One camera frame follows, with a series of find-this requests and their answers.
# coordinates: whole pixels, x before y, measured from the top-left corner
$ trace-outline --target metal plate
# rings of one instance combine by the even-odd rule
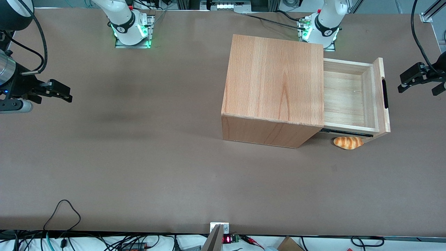
[[[210,223],[210,229],[209,229],[209,233],[212,232],[212,230],[214,229],[215,225],[217,224],[223,224],[224,227],[224,234],[229,234],[229,223],[228,222],[211,222]]]

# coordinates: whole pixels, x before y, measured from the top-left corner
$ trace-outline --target cabinet top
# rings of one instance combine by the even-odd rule
[[[234,35],[222,115],[324,125],[319,44]]]

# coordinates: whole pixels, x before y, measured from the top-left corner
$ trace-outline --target wooden drawer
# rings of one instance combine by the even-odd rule
[[[324,59],[324,128],[365,142],[390,132],[382,58],[369,63]]]
[[[234,35],[223,139],[299,147],[317,132],[370,141],[390,132],[382,59],[323,58],[320,44]]]

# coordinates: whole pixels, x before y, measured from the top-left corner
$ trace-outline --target metal frame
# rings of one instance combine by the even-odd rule
[[[363,2],[364,0],[358,0],[356,4],[350,9],[350,13],[356,13]]]
[[[437,0],[426,11],[421,13],[421,21],[432,23],[432,17],[435,16],[443,7],[446,6],[446,0]]]

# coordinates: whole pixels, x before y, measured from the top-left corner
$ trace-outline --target open drawer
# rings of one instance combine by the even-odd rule
[[[382,58],[369,63],[324,59],[324,128],[365,142],[390,132]]]

